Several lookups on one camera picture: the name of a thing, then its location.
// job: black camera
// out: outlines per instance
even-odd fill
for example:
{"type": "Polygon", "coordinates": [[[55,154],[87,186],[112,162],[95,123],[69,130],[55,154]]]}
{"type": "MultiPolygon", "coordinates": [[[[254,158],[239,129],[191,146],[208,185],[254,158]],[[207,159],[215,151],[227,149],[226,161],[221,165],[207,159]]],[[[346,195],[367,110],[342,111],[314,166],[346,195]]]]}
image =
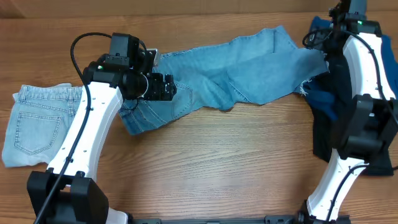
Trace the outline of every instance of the black camera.
{"type": "Polygon", "coordinates": [[[91,62],[84,69],[83,78],[88,83],[105,82],[110,87],[118,86],[125,100],[170,101],[177,88],[172,75],[152,73],[158,60],[157,49],[146,49],[137,37],[114,33],[109,54],[91,62]]]}

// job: jeans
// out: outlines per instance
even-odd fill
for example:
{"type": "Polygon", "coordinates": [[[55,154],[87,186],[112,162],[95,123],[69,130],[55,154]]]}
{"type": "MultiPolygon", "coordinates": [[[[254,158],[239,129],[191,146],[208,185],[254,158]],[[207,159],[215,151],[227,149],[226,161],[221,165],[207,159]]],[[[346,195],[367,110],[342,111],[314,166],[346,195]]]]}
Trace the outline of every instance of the jeans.
{"type": "Polygon", "coordinates": [[[229,43],[163,54],[154,70],[172,74],[172,101],[125,101],[119,111],[130,134],[157,129],[207,106],[228,110],[237,102],[263,105],[300,91],[326,72],[323,54],[299,49],[282,26],[238,37],[229,43]]]}
{"type": "MultiPolygon", "coordinates": [[[[323,54],[299,49],[283,27],[229,43],[163,54],[155,72],[172,74],[172,101],[125,101],[119,111],[130,134],[139,134],[207,106],[228,110],[236,102],[264,104],[300,91],[310,77],[327,71],[323,54]]],[[[6,167],[49,163],[56,155],[80,102],[81,87],[22,86],[7,127],[6,167]]]]}

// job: denim waistband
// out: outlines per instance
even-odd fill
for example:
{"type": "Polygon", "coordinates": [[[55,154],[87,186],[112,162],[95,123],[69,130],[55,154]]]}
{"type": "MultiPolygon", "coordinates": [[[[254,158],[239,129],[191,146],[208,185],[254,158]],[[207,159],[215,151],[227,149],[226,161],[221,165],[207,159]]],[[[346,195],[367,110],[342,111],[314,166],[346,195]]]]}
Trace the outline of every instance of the denim waistband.
{"type": "Polygon", "coordinates": [[[18,100],[35,98],[43,100],[78,100],[81,97],[81,87],[48,87],[41,88],[22,85],[18,93],[18,100]]]}

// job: black garment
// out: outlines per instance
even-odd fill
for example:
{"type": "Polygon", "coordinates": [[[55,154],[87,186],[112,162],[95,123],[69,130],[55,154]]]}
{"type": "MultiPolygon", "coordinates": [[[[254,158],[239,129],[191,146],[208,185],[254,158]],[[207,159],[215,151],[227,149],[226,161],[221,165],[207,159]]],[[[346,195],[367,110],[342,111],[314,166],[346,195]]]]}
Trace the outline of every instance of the black garment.
{"type": "MultiPolygon", "coordinates": [[[[351,103],[351,79],[349,76],[347,61],[344,56],[328,59],[330,73],[323,73],[312,79],[307,88],[316,85],[322,91],[332,93],[335,100],[331,109],[339,118],[345,108],[351,103]]],[[[333,121],[326,113],[312,104],[311,96],[308,94],[306,100],[311,107],[314,117],[313,121],[313,153],[324,161],[329,161],[331,156],[330,134],[333,121]]],[[[385,169],[368,168],[362,172],[363,175],[394,175],[388,150],[380,152],[380,155],[372,161],[372,166],[385,169]]]]}

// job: blue denim fabric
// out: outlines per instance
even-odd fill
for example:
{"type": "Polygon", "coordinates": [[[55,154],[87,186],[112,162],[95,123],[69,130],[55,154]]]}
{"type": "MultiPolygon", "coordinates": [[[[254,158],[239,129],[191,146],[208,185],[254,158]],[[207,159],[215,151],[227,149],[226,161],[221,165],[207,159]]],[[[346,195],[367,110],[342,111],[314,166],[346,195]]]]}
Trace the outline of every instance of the blue denim fabric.
{"type": "MultiPolygon", "coordinates": [[[[264,104],[292,93],[327,71],[323,54],[298,49],[283,27],[229,43],[163,54],[155,72],[172,74],[172,101],[125,101],[119,111],[130,134],[159,128],[203,106],[228,110],[236,102],[264,104]]],[[[22,86],[7,127],[6,167],[50,162],[72,123],[81,88],[22,86]]]]}
{"type": "Polygon", "coordinates": [[[119,115],[130,134],[153,130],[201,107],[263,105],[327,71],[323,54],[299,49],[282,26],[229,43],[163,54],[155,72],[172,74],[172,101],[126,101],[119,115]]]}
{"type": "Polygon", "coordinates": [[[2,150],[6,167],[49,163],[65,139],[80,104],[81,87],[62,84],[50,88],[23,85],[13,95],[2,150]]]}

